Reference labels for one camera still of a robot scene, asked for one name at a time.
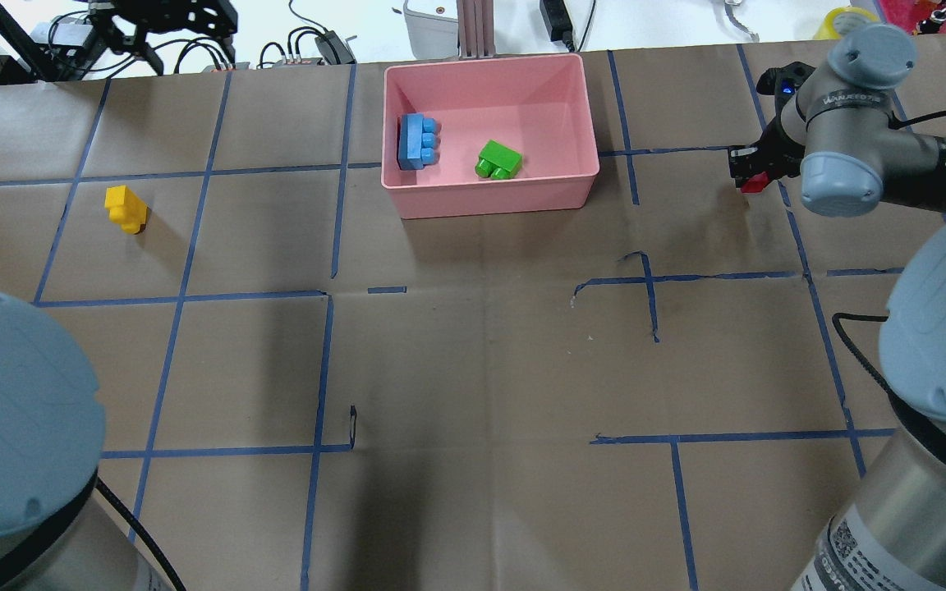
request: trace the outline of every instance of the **black cable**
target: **black cable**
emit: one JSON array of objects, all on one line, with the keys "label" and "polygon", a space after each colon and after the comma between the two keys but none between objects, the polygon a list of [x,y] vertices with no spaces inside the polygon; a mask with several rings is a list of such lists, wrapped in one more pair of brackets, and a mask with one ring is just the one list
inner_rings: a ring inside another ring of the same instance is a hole
[{"label": "black cable", "polygon": [[287,34],[287,50],[288,52],[290,52],[290,55],[292,56],[296,55],[296,53],[299,53],[299,55],[301,55],[301,52],[297,50],[297,45],[292,44],[292,36],[295,33],[300,33],[300,31],[303,31],[303,30],[311,30],[313,31],[313,33],[319,33],[318,30],[312,29],[311,26],[300,26],[300,27],[297,27],[297,29],[290,31],[290,33]]},{"label": "black cable", "polygon": [[579,38],[579,48],[576,52],[582,52],[582,46],[586,45],[586,35],[590,33],[590,23],[594,22],[594,11],[597,10],[597,0],[590,4],[590,15],[586,17],[586,27],[583,27],[582,37]]},{"label": "black cable", "polygon": [[236,61],[233,61],[232,58],[228,56],[228,52],[226,52],[225,47],[221,45],[220,40],[207,37],[205,34],[203,37],[195,37],[188,40],[189,44],[194,44],[196,41],[214,41],[214,45],[210,45],[210,48],[218,54],[218,59],[221,60],[221,63],[226,66],[232,66],[233,68],[236,67]]},{"label": "black cable", "polygon": [[890,396],[896,396],[896,392],[893,392],[893,389],[889,386],[889,382],[886,381],[884,375],[881,371],[875,369],[875,366],[872,365],[870,360],[867,359],[867,356],[864,355],[863,351],[860,351],[860,347],[856,347],[856,343],[853,343],[852,339],[848,336],[848,333],[845,333],[845,328],[842,326],[842,321],[844,319],[852,319],[852,321],[857,322],[885,322],[889,317],[872,317],[872,315],[864,314],[848,314],[848,313],[837,313],[830,317],[831,324],[834,325],[834,330],[838,333],[838,339],[842,340],[842,344],[848,348],[849,352],[852,353],[852,356],[855,356],[857,362],[860,362],[860,365],[863,366],[864,370],[878,382],[879,386],[882,386],[882,389],[885,390],[885,393]]},{"label": "black cable", "polygon": [[922,117],[915,117],[915,119],[908,119],[907,121],[896,120],[893,124],[890,125],[894,130],[903,130],[904,127],[908,125],[915,125],[916,123],[922,123],[923,121],[931,121],[934,119],[939,119],[940,117],[946,117],[946,109],[943,111],[926,113]]},{"label": "black cable", "polygon": [[288,2],[287,2],[287,10],[290,11],[290,14],[292,14],[292,15],[294,15],[294,16],[297,16],[297,18],[303,20],[304,22],[311,23],[311,24],[315,24],[315,25],[318,26],[321,30],[323,30],[323,33],[327,33],[327,27],[326,27],[326,26],[323,26],[322,24],[320,24],[319,22],[316,22],[315,20],[312,20],[312,19],[310,19],[310,18],[305,18],[305,16],[302,16],[302,15],[300,15],[300,14],[297,14],[297,12],[294,11],[294,0],[288,0]]},{"label": "black cable", "polygon": [[897,396],[897,393],[889,386],[889,382],[886,381],[882,373],[875,369],[874,365],[871,365],[871,362],[863,355],[860,348],[856,347],[852,339],[849,339],[848,334],[845,333],[845,329],[842,327],[842,319],[852,319],[852,321],[859,322],[885,322],[889,317],[871,317],[871,315],[863,314],[838,313],[831,317],[831,322],[833,322],[834,329],[838,332],[838,339],[842,340],[842,343],[849,349],[849,352],[852,352],[852,356],[855,356],[856,360],[859,360],[864,370],[867,370],[867,373],[878,382],[878,385],[882,386],[885,393],[889,394],[889,404],[893,407],[893,413],[897,416],[900,426],[910,434],[913,440],[919,442],[926,451],[935,457],[939,463],[946,466],[946,433],[944,433],[943,429],[939,426],[935,425],[934,420],[923,415],[913,408],[912,405],[907,404],[907,401]]},{"label": "black cable", "polygon": [[181,52],[177,55],[177,64],[174,64],[173,67],[174,74],[181,74],[181,62],[185,61],[188,52],[191,52],[191,50],[195,48],[206,49],[207,53],[210,53],[210,60],[214,63],[214,70],[222,70],[221,62],[218,60],[217,53],[214,53],[214,48],[200,41],[189,41],[188,44],[185,44],[184,48],[181,48]]},{"label": "black cable", "polygon": [[266,52],[266,50],[268,50],[268,48],[272,48],[273,46],[275,46],[276,49],[279,49],[279,55],[282,56],[282,59],[284,59],[284,61],[287,60],[287,53],[284,52],[284,49],[282,49],[282,45],[281,45],[281,44],[277,44],[277,42],[275,42],[275,41],[269,41],[269,42],[268,42],[267,44],[265,44],[265,46],[262,48],[262,53],[260,53],[260,55],[258,56],[258,68],[259,68],[259,69],[262,67],[262,64],[266,63],[266,62],[265,62],[265,52]]},{"label": "black cable", "polygon": [[[165,42],[165,44],[155,45],[155,46],[153,47],[153,50],[159,50],[159,49],[162,49],[162,48],[166,48],[166,46],[168,46],[168,45],[174,45],[174,44],[188,44],[189,41],[190,41],[189,39],[173,39],[172,41],[167,41],[167,42]],[[113,71],[112,74],[109,74],[108,76],[105,76],[104,78],[105,78],[106,80],[107,80],[108,78],[115,78],[116,75],[119,74],[119,72],[124,71],[124,70],[126,70],[128,67],[131,67],[131,65],[134,65],[134,64],[136,64],[136,63],[138,63],[138,62],[142,62],[142,61],[144,61],[144,60],[136,59],[136,57],[129,57],[129,59],[125,60],[125,63],[122,63],[122,64],[121,64],[119,70]]]},{"label": "black cable", "polygon": [[163,568],[163,575],[170,580],[174,591],[186,591],[185,585],[181,583],[181,577],[177,576],[177,571],[173,569],[170,565],[170,561],[166,560],[166,554],[158,547],[154,539],[151,538],[151,535],[148,534],[148,530],[142,526],[141,521],[138,521],[134,517],[134,513],[131,513],[131,510],[126,508],[126,505],[123,505],[123,502],[119,500],[119,497],[116,497],[116,493],[112,492],[112,489],[109,489],[108,485],[104,483],[104,480],[98,476],[97,478],[97,491],[101,493],[105,501],[108,501],[109,505],[112,505],[112,509],[115,509],[123,519],[126,520],[126,523],[134,528],[135,534],[138,534],[138,538],[141,538],[141,542],[145,543],[145,546],[150,550],[151,555],[155,557],[155,561],[158,562],[158,565]]},{"label": "black cable", "polygon": [[331,48],[331,53],[334,55],[334,63],[342,63],[342,59],[338,57],[338,50],[334,48],[334,45],[331,44],[331,42],[327,39],[327,36],[325,36],[323,33],[320,33],[318,30],[303,30],[301,33],[297,34],[297,38],[294,39],[294,49],[297,50],[298,57],[301,57],[301,50],[299,50],[297,46],[299,46],[301,43],[301,38],[305,37],[306,34],[315,34],[316,37],[323,39],[324,44],[327,44],[328,48]]}]

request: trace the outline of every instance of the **yellow toy brick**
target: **yellow toy brick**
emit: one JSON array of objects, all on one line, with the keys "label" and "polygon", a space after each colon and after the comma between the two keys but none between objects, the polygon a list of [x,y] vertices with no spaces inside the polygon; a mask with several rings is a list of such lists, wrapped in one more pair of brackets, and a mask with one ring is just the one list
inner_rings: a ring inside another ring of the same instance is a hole
[{"label": "yellow toy brick", "polygon": [[126,185],[108,187],[104,195],[108,220],[119,224],[126,233],[140,233],[148,222],[148,206]]}]

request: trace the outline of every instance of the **pink plastic bin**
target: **pink plastic bin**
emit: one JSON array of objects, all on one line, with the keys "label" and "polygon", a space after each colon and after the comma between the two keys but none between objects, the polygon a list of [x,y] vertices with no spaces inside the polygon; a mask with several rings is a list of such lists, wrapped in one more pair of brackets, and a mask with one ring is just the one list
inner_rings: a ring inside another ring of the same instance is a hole
[{"label": "pink plastic bin", "polygon": [[[397,164],[399,120],[409,112],[440,125],[440,160],[421,171]],[[600,170],[575,53],[390,67],[382,137],[382,186],[406,220],[575,209]],[[488,140],[523,154],[515,178],[473,171]]]}]

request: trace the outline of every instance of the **yellow tape roll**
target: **yellow tape roll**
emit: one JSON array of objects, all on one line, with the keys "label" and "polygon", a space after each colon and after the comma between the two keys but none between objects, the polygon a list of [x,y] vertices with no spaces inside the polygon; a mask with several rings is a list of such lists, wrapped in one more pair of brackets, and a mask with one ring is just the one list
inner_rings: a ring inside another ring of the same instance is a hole
[{"label": "yellow tape roll", "polygon": [[823,24],[812,38],[841,39],[853,30],[871,22],[878,22],[878,17],[874,12],[856,7],[834,8],[833,11],[827,12],[827,16],[823,18]]}]

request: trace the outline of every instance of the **power adapter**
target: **power adapter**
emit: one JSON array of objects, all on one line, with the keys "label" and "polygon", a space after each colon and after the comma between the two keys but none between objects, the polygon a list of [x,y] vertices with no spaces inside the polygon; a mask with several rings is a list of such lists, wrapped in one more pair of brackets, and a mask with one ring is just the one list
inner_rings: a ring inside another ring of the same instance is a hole
[{"label": "power adapter", "polygon": [[549,32],[549,41],[563,41],[568,52],[574,52],[572,17],[567,15],[564,0],[540,0],[540,12],[545,29]]},{"label": "power adapter", "polygon": [[338,37],[338,33],[328,30],[323,37],[316,36],[316,48],[319,49],[319,55],[324,57],[328,65],[338,65],[344,63],[356,63],[356,57],[352,56],[349,45]]}]

